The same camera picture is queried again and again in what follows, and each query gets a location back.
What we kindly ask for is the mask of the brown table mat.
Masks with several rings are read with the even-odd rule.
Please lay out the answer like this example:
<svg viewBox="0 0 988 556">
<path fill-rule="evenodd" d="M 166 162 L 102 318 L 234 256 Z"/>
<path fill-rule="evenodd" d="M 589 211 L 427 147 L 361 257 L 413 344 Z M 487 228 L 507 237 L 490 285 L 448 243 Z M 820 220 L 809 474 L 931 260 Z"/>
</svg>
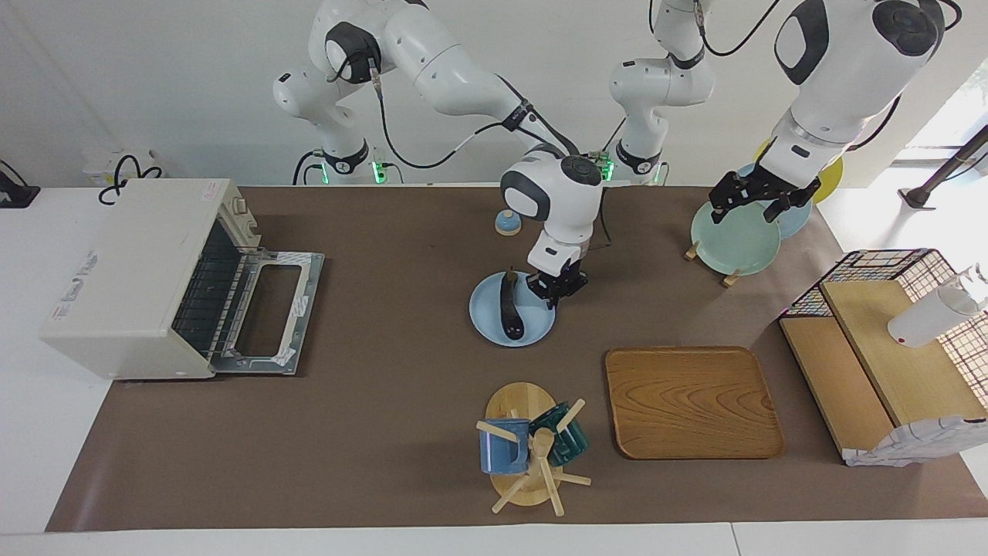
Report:
<svg viewBox="0 0 988 556">
<path fill-rule="evenodd" d="M 474 331 L 469 297 L 522 266 L 536 226 L 502 237 L 494 188 L 247 188 L 262 242 L 327 263 L 296 376 L 116 382 L 48 531 L 454 527 L 554 522 L 508 507 L 479 468 L 494 391 L 532 382 L 586 401 L 589 450 L 569 467 L 565 524 L 988 517 L 959 456 L 848 467 L 775 320 L 840 258 L 820 217 L 769 270 L 723 288 L 686 263 L 702 188 L 617 188 L 614 242 L 590 282 L 528 348 Z M 755 353 L 786 453 L 766 460 L 631 461 L 613 443 L 604 355 L 621 346 L 744 346 Z"/>
</svg>

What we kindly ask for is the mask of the cream toaster oven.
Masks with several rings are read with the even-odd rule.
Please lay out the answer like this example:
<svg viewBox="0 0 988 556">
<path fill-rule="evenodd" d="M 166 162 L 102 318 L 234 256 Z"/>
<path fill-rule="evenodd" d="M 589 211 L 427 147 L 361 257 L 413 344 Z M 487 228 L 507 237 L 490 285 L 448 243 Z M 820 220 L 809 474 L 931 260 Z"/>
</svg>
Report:
<svg viewBox="0 0 988 556">
<path fill-rule="evenodd" d="M 40 339 L 110 381 L 212 378 L 220 313 L 260 242 L 228 179 L 130 180 Z"/>
</svg>

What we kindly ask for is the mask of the white marbled cloth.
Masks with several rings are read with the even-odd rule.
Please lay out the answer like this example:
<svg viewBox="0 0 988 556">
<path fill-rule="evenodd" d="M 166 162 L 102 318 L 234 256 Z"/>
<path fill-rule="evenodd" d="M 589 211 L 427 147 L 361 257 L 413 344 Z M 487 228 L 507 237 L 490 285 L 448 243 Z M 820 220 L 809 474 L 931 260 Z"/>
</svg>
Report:
<svg viewBox="0 0 988 556">
<path fill-rule="evenodd" d="M 847 466 L 905 467 L 952 456 L 988 444 L 988 419 L 959 415 L 923 419 L 901 425 L 870 450 L 843 449 Z"/>
</svg>

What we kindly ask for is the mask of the light blue racked plate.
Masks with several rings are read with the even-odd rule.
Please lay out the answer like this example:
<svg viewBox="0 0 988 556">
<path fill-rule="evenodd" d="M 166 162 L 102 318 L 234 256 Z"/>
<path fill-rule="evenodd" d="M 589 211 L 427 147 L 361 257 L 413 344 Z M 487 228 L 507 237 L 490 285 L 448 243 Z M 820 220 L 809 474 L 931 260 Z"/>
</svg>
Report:
<svg viewBox="0 0 988 556">
<path fill-rule="evenodd" d="M 746 177 L 755 168 L 754 163 L 748 163 L 741 168 L 737 169 L 738 176 Z M 762 205 L 762 212 L 772 205 L 772 202 L 767 200 L 759 200 L 759 205 Z M 795 233 L 801 231 L 804 226 L 809 221 L 812 213 L 812 208 L 814 207 L 814 201 L 811 199 L 803 207 L 790 207 L 785 212 L 781 212 L 779 217 L 775 218 L 775 223 L 780 227 L 781 239 L 785 240 L 788 237 L 794 236 Z"/>
</svg>

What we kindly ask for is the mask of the black clamp mount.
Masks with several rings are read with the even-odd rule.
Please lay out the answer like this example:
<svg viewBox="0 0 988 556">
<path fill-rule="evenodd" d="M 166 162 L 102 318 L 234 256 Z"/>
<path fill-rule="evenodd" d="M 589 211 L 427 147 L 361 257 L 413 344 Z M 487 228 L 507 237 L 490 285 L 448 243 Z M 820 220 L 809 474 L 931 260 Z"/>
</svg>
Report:
<svg viewBox="0 0 988 556">
<path fill-rule="evenodd" d="M 27 208 L 39 193 L 39 186 L 29 184 L 17 169 L 0 158 L 0 208 Z"/>
</svg>

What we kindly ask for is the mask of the yellow plate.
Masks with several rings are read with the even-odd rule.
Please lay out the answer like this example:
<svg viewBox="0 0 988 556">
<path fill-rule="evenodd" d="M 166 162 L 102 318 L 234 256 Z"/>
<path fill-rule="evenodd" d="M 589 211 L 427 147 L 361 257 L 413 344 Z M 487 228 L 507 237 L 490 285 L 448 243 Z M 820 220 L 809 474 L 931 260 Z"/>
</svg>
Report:
<svg viewBox="0 0 988 556">
<path fill-rule="evenodd" d="M 759 152 L 762 168 L 793 185 L 808 185 L 820 176 L 822 186 L 811 198 L 821 201 L 833 192 L 843 175 L 843 159 L 833 145 L 813 144 L 798 137 L 778 134 Z"/>
</svg>

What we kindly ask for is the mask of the dark green mug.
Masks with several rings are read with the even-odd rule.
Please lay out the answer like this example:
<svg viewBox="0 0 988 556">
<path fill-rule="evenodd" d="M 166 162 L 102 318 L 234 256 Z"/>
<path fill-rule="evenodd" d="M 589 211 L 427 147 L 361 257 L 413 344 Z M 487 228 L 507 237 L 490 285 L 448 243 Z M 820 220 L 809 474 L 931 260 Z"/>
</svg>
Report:
<svg viewBox="0 0 988 556">
<path fill-rule="evenodd" d="M 583 433 L 580 423 L 573 419 L 562 432 L 557 431 L 557 426 L 562 422 L 564 416 L 570 411 L 568 402 L 559 402 L 551 409 L 537 416 L 529 424 L 529 434 L 534 436 L 538 429 L 549 429 L 555 434 L 553 447 L 548 453 L 548 463 L 553 467 L 565 466 L 573 462 L 582 455 L 589 446 L 589 440 Z"/>
</svg>

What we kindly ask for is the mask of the wooden plate rack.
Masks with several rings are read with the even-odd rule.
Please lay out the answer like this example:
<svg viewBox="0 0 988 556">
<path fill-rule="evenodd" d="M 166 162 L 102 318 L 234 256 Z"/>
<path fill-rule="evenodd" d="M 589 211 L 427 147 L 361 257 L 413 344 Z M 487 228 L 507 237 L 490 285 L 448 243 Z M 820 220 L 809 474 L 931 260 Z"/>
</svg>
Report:
<svg viewBox="0 0 988 556">
<path fill-rule="evenodd" d="M 692 261 L 696 260 L 696 258 L 698 258 L 698 256 L 699 256 L 699 247 L 700 246 L 701 246 L 701 242 L 694 242 L 689 247 L 689 249 L 687 251 L 685 251 L 684 256 L 682 256 L 682 257 L 684 257 L 685 260 L 688 261 L 688 263 L 691 263 Z M 721 285 L 723 285 L 724 288 L 731 288 L 731 287 L 733 287 L 737 283 L 737 281 L 739 280 L 739 278 L 740 278 L 739 272 L 740 272 L 740 269 L 736 269 L 733 273 L 731 273 L 730 275 L 727 275 L 726 277 L 724 277 L 721 280 Z"/>
</svg>

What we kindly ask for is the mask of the pale green plate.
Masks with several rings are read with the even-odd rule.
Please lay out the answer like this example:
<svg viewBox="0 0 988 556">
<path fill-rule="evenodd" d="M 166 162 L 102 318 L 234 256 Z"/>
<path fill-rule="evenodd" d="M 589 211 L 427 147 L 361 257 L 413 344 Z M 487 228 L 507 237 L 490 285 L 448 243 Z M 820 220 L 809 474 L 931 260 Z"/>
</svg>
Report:
<svg viewBox="0 0 988 556">
<path fill-rule="evenodd" d="M 712 204 L 706 202 L 691 224 L 692 252 L 707 267 L 727 276 L 748 276 L 765 270 L 776 259 L 780 226 L 765 221 L 761 205 L 735 208 L 719 224 L 712 216 Z"/>
</svg>

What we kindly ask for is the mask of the black stand pole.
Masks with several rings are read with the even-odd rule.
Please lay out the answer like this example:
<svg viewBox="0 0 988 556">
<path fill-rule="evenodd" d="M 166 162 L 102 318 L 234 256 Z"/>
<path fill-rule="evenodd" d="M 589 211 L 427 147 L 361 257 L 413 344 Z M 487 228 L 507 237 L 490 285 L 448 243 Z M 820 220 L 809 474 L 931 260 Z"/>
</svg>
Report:
<svg viewBox="0 0 988 556">
<path fill-rule="evenodd" d="M 951 158 L 939 166 L 925 182 L 911 189 L 898 190 L 899 197 L 913 210 L 931 211 L 927 205 L 932 191 L 942 183 L 959 178 L 988 159 L 988 124 L 984 124 Z"/>
</svg>

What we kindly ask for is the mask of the wooden mug tree stand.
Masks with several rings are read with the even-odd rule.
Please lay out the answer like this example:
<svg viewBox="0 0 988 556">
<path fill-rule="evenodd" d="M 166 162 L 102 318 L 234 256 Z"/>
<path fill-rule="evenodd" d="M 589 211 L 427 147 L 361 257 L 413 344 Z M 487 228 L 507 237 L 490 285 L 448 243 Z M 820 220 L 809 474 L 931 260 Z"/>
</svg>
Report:
<svg viewBox="0 0 988 556">
<path fill-rule="evenodd" d="M 485 409 L 482 419 L 476 423 L 476 428 L 480 432 L 486 430 L 491 434 L 501 436 L 502 439 L 511 439 L 508 433 L 484 425 L 485 419 L 529 419 L 530 422 L 543 414 L 547 409 L 553 408 L 558 402 L 540 386 L 529 382 L 514 382 L 499 388 Z M 572 402 L 570 411 L 564 416 L 562 422 L 557 426 L 557 431 L 562 432 L 571 420 L 576 419 L 585 405 L 584 400 Z M 540 504 L 550 503 L 553 507 L 555 517 L 564 517 L 566 507 L 563 497 L 560 495 L 568 483 L 584 488 L 592 486 L 593 480 L 590 477 L 574 475 L 568 473 L 565 466 L 553 467 L 548 463 L 547 457 L 553 447 L 555 434 L 549 429 L 538 429 L 534 436 L 528 433 L 528 470 L 516 475 L 488 475 L 490 483 L 498 493 L 498 500 L 492 504 L 491 511 L 494 514 L 503 513 L 505 507 L 538 507 Z"/>
</svg>

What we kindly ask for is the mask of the blue mug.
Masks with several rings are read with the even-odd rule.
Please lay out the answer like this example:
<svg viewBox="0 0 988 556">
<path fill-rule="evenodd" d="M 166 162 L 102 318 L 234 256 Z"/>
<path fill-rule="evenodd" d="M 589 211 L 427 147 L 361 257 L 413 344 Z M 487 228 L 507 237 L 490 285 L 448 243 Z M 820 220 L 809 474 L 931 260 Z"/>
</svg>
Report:
<svg viewBox="0 0 988 556">
<path fill-rule="evenodd" d="M 484 425 L 498 427 L 511 436 L 502 439 L 486 430 L 480 432 L 480 469 L 488 475 L 516 475 L 528 470 L 529 419 L 485 419 Z"/>
</svg>

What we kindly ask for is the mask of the oven glass door with handle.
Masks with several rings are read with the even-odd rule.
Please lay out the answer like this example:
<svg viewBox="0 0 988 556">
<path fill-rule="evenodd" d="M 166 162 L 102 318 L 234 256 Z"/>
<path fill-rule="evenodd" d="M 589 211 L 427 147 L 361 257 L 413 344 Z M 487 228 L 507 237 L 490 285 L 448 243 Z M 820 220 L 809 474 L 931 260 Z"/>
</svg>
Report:
<svg viewBox="0 0 988 556">
<path fill-rule="evenodd" d="M 208 368 L 215 374 L 294 375 L 310 324 L 313 300 L 325 257 L 300 251 L 244 251 L 234 273 L 232 288 L 220 313 L 218 328 L 207 351 Z M 236 347 L 262 271 L 268 267 L 299 268 L 283 325 L 279 348 L 272 356 L 244 355 Z"/>
</svg>

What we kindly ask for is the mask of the dark purple eggplant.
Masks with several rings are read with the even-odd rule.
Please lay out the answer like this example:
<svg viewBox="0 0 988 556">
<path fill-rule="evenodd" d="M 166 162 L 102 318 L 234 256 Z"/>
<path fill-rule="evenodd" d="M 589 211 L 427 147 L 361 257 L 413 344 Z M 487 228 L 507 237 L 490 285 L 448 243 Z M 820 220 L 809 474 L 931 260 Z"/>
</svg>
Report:
<svg viewBox="0 0 988 556">
<path fill-rule="evenodd" d="M 511 266 L 505 271 L 499 284 L 499 320 L 506 337 L 518 341 L 525 334 L 525 325 L 515 302 L 518 274 Z"/>
</svg>

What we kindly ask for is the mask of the white cup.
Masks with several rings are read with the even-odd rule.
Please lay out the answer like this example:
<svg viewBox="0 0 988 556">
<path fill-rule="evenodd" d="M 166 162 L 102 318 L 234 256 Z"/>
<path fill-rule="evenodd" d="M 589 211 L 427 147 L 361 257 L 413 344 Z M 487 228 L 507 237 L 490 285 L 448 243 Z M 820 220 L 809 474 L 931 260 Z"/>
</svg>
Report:
<svg viewBox="0 0 988 556">
<path fill-rule="evenodd" d="M 983 261 L 953 274 L 887 324 L 899 344 L 920 348 L 988 310 L 988 275 Z"/>
</svg>

